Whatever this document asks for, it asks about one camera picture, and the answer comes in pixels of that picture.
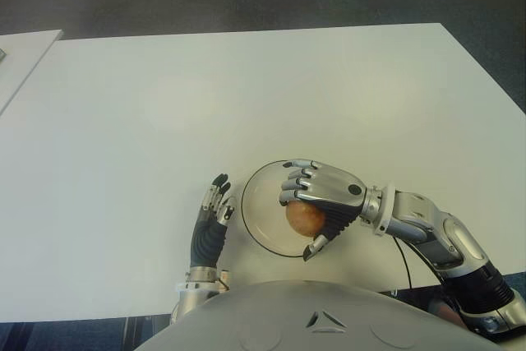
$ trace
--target robot finger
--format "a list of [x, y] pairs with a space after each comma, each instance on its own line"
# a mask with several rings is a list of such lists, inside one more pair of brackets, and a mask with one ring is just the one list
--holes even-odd
[[215, 188], [212, 191], [212, 195], [210, 197], [209, 209], [214, 207], [214, 204], [217, 201], [217, 198], [218, 198], [219, 192], [221, 190], [221, 187], [223, 186], [223, 184], [226, 183], [227, 179], [228, 179], [228, 175], [227, 174], [220, 174], [212, 182], [212, 187], [215, 187]]
[[287, 191], [282, 191], [279, 194], [279, 203], [282, 206], [286, 206], [290, 201], [299, 201], [297, 198], [298, 190], [289, 189]]
[[217, 185], [211, 185], [203, 197], [203, 202], [201, 203], [201, 209], [207, 211], [212, 204], [212, 199], [215, 196], [215, 193], [218, 191], [219, 187]]
[[302, 186], [302, 190], [307, 190], [312, 185], [310, 177], [300, 177], [296, 180], [296, 183]]
[[303, 185], [300, 183], [301, 178], [291, 178], [287, 181], [283, 181], [281, 184], [281, 189], [283, 191], [289, 191], [294, 189], [303, 189]]
[[321, 249], [329, 243], [329, 239], [326, 238], [323, 234], [316, 236], [313, 242], [308, 244], [303, 250], [303, 261], [307, 262], [315, 254], [317, 254]]
[[310, 168], [297, 169], [297, 170], [294, 170], [293, 172], [291, 172], [288, 175], [288, 179], [290, 180], [291, 178], [298, 178], [298, 177], [303, 177], [303, 176], [307, 176], [307, 178], [310, 178], [310, 177], [312, 177], [314, 172], [315, 172], [315, 170], [314, 169], [310, 169]]
[[219, 207], [217, 212], [217, 222], [223, 226], [228, 226], [228, 222], [232, 218], [233, 212], [236, 210], [236, 198], [231, 196], [227, 198]]
[[227, 182], [226, 184], [224, 184], [218, 191], [217, 191], [217, 194], [215, 195], [215, 198], [214, 200], [212, 201], [212, 210], [214, 212], [217, 211], [218, 207], [219, 207], [219, 203], [221, 202], [221, 199], [223, 199], [223, 196], [224, 194], [230, 189], [230, 182]]
[[283, 164], [283, 167], [284, 168], [294, 167], [294, 168], [303, 168], [303, 169], [308, 169], [308, 168], [316, 169], [316, 167], [313, 166], [313, 161], [310, 159], [292, 159], [292, 160], [285, 162]]

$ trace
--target silver metal finger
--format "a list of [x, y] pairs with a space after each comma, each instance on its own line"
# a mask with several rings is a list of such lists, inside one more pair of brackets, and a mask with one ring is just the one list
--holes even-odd
[[217, 212], [217, 222], [223, 226], [228, 226], [233, 212], [236, 210], [236, 198], [231, 196], [219, 207]]
[[284, 168], [310, 168], [312, 161], [310, 159], [292, 159], [283, 164]]
[[203, 197], [203, 202], [201, 203], [201, 207], [204, 211], [207, 211], [210, 208], [212, 200], [214, 199], [218, 190], [219, 187], [217, 185], [211, 185], [210, 188], [206, 190], [205, 197]]
[[308, 246], [305, 247], [305, 250], [303, 251], [303, 260], [308, 261], [311, 259], [315, 254], [317, 254], [323, 246], [325, 246], [329, 242], [329, 239], [326, 238], [323, 234], [319, 234], [313, 242], [311, 242]]
[[217, 194], [214, 197], [214, 200], [212, 201], [211, 209], [216, 212], [219, 208], [219, 203], [221, 202], [221, 199], [223, 199], [224, 194], [230, 189], [230, 182], [227, 182], [224, 184], [217, 192]]
[[302, 171], [303, 171], [303, 169], [296, 169], [296, 170], [294, 170], [293, 172], [291, 172], [288, 175], [288, 179], [291, 180], [293, 178], [301, 177], [303, 175]]
[[316, 162], [315, 160], [312, 160], [311, 161], [311, 166], [314, 168], [314, 169], [319, 169], [321, 167], [324, 167], [325, 165], [322, 163], [322, 162]]
[[303, 189], [303, 186], [299, 183], [299, 178], [293, 178], [281, 183], [281, 189], [287, 191], [289, 189]]
[[313, 195], [313, 192], [307, 189], [298, 189], [296, 191], [297, 201], [315, 201], [318, 197]]
[[301, 177], [296, 179], [296, 184], [301, 185], [303, 187], [301, 189], [308, 189], [312, 185], [312, 181], [309, 177]]
[[296, 197], [297, 192], [298, 191], [293, 191], [293, 190], [282, 191], [279, 194], [280, 205], [286, 206], [287, 203], [289, 203], [290, 201], [299, 201], [299, 199]]

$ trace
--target clear glass plate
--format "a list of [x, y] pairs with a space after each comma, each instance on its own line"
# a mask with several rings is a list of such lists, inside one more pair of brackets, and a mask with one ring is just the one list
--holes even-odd
[[299, 258], [312, 241], [296, 233], [288, 224], [285, 207], [279, 203], [281, 183], [291, 169], [283, 167], [284, 160], [266, 164], [247, 182], [241, 199], [241, 216], [248, 233], [274, 254]]

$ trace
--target robotic arm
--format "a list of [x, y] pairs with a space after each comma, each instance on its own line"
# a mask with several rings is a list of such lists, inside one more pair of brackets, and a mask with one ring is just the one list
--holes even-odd
[[172, 322], [218, 293], [228, 290], [228, 272], [217, 274], [217, 261], [223, 251], [225, 234], [234, 208], [235, 198], [221, 203], [230, 189], [228, 175], [220, 174], [206, 191], [191, 236], [190, 271], [186, 282], [178, 286], [179, 303], [172, 312]]
[[382, 190], [341, 169], [295, 159], [279, 202], [305, 201], [325, 212], [325, 225], [303, 253], [305, 261], [339, 235], [358, 216], [374, 234], [400, 238], [430, 267], [445, 292], [459, 304], [466, 325], [482, 335], [526, 326], [526, 303], [503, 280], [471, 233], [453, 215], [426, 197]]

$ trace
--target robot forearm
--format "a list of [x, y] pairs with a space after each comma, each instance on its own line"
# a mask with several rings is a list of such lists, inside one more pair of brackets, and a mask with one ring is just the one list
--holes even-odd
[[[375, 190], [370, 194], [373, 200], [379, 195]], [[386, 197], [380, 196], [377, 202], [380, 212]], [[522, 297], [506, 284], [464, 224], [426, 197], [396, 191], [387, 222], [380, 225], [374, 213], [365, 212], [362, 217], [373, 227], [383, 226], [385, 233], [410, 243], [431, 263], [472, 330], [491, 335], [526, 325]]]

